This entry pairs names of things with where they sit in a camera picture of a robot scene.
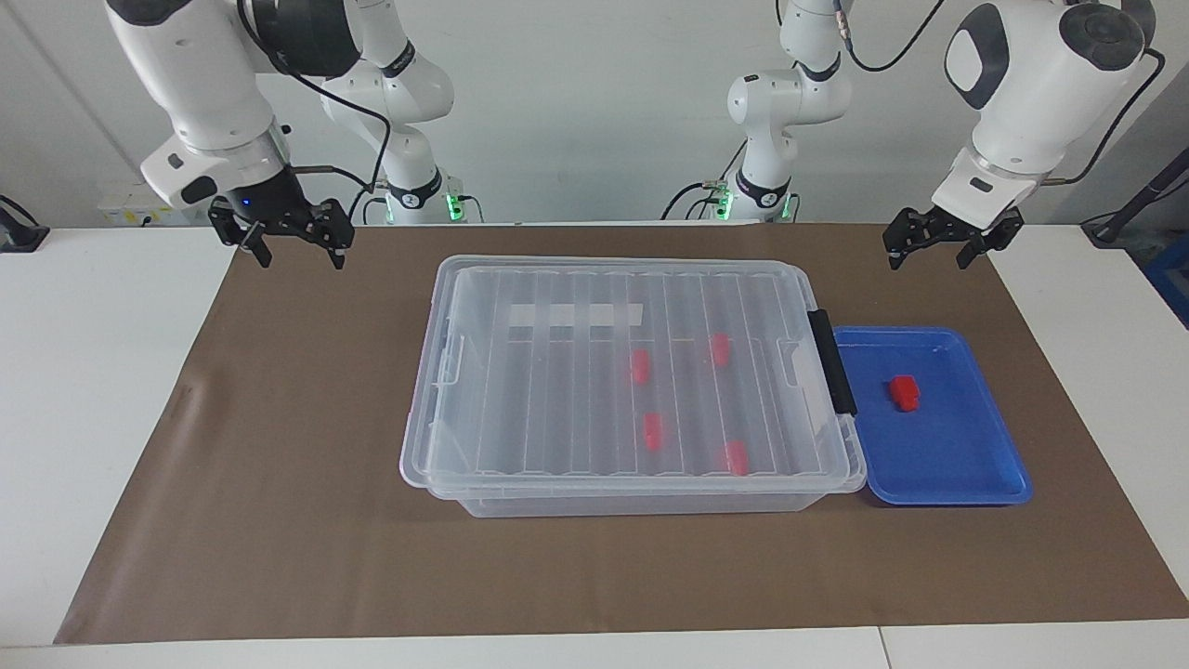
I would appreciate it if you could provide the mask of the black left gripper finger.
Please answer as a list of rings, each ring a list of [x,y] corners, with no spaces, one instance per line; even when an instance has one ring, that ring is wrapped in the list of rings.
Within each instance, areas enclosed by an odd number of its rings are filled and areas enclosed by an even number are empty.
[[[979,257],[1006,250],[1013,242],[1015,233],[1023,229],[1024,225],[1023,212],[1019,212],[1019,209],[1008,209],[1008,216],[1004,219],[1000,226],[1000,233],[1002,234],[1000,241],[998,244],[982,244],[980,238],[975,238],[971,242],[965,242],[957,254],[957,267],[960,270],[969,269],[970,264]]]
[[[933,246],[937,242],[937,209],[917,212],[901,209],[897,217],[883,229],[883,250],[891,270],[900,270],[906,258],[918,250]]]

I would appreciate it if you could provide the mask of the black stand pole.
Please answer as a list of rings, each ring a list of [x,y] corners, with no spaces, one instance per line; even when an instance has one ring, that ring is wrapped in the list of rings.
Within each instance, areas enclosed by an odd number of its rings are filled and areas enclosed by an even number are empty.
[[[1116,212],[1086,219],[1078,228],[1096,247],[1109,247],[1135,216],[1151,204],[1189,185],[1189,147],[1181,150],[1160,171]]]

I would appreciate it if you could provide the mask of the white tape strip label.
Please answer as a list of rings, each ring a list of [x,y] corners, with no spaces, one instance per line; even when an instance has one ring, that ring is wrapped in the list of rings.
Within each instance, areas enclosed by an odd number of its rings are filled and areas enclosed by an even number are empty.
[[[560,327],[560,329],[573,329],[579,321],[589,327],[616,326],[616,314],[624,310],[627,326],[641,327],[643,322],[643,305],[641,302],[629,302],[624,308],[617,308],[611,302],[594,302],[587,305],[585,316],[579,317],[578,305],[552,304],[539,307],[535,304],[511,305],[508,313],[508,326],[510,329],[531,329],[535,326]]]

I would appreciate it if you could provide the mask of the blue plastic tray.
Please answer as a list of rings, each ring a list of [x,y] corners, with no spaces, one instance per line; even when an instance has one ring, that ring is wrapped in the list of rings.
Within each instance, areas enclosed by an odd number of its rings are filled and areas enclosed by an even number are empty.
[[[1023,505],[1033,486],[984,373],[960,332],[837,327],[858,408],[867,482],[889,505]],[[895,375],[914,375],[921,406],[897,410]]]

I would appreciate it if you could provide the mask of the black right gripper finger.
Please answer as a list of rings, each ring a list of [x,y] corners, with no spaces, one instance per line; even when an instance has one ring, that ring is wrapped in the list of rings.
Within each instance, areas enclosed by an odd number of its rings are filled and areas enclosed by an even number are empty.
[[[262,269],[271,266],[273,255],[264,241],[265,229],[260,223],[243,223],[243,217],[229,203],[210,203],[209,223],[219,240],[228,247],[243,251],[254,258]]]
[[[314,207],[314,242],[326,250],[336,270],[345,266],[346,254],[354,242],[354,233],[351,219],[338,200],[326,200]]]

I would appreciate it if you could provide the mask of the brown table mat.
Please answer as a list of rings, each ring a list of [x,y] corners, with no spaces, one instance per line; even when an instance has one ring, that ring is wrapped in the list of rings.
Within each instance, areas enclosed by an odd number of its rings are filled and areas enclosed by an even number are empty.
[[[1189,598],[1007,288],[872,225],[370,229],[229,263],[56,642],[986,625],[1189,618]],[[451,255],[772,259],[837,323],[968,339],[1034,484],[1006,509],[476,519],[400,441]]]

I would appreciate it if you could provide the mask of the black clamp mount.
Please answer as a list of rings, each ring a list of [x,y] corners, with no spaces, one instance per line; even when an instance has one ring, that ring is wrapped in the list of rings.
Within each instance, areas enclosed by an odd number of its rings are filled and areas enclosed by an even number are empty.
[[[0,254],[30,254],[46,240],[51,229],[38,223],[27,209],[0,194]]]

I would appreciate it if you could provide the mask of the white power strip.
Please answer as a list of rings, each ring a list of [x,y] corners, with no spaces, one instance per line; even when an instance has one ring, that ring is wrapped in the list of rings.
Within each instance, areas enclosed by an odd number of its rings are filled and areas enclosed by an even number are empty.
[[[157,228],[157,226],[207,226],[207,208],[174,208],[155,193],[130,191],[107,193],[97,200],[97,214],[107,225],[132,226],[132,228]]]

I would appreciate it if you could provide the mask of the blue crate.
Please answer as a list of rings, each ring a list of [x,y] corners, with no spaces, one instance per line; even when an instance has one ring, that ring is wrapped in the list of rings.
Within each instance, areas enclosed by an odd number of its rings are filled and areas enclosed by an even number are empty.
[[[1189,330],[1189,231],[1159,251],[1141,272]]]

